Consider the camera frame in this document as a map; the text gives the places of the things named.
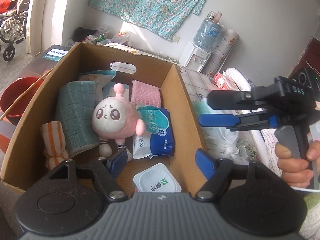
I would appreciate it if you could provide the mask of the person's right hand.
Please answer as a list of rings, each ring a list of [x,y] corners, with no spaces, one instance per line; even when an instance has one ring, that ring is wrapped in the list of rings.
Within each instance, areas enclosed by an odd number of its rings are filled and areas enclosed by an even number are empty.
[[[278,167],[282,170],[282,179],[290,186],[307,188],[313,179],[313,171],[308,169],[309,162],[315,161],[319,175],[320,143],[314,141],[306,154],[305,159],[292,158],[291,151],[280,143],[276,144]]]

